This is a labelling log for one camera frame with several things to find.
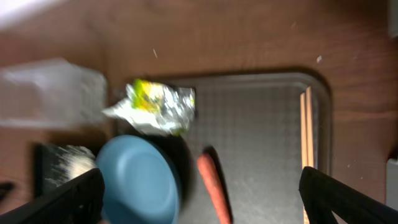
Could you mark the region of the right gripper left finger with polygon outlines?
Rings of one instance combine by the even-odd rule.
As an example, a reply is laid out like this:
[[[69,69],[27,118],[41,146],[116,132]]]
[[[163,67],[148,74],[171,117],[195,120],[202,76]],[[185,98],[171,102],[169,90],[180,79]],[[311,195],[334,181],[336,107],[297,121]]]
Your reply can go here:
[[[104,180],[98,168],[1,215],[1,224],[98,223],[103,208]]]

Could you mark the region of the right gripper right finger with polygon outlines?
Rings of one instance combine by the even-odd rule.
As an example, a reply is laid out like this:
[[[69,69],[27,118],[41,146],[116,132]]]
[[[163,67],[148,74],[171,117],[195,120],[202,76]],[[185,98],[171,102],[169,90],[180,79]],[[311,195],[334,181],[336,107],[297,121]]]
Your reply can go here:
[[[335,215],[346,223],[397,223],[397,210],[309,166],[303,168],[299,192],[310,224],[336,223]]]

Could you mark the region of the pile of white rice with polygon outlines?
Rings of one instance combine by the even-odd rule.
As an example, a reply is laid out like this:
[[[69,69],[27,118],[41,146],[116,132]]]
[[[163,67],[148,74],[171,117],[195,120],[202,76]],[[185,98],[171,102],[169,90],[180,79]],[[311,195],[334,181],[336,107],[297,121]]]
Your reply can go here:
[[[83,146],[50,146],[43,162],[44,180],[57,187],[96,167],[95,156]]]

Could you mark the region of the dark blue plate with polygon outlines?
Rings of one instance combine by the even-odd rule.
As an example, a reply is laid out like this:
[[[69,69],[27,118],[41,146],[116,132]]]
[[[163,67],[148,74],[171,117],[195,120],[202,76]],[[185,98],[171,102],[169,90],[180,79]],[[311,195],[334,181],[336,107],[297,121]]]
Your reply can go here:
[[[105,190],[102,217],[111,224],[173,224],[180,211],[180,179],[170,159],[151,142],[122,135],[99,151]]]

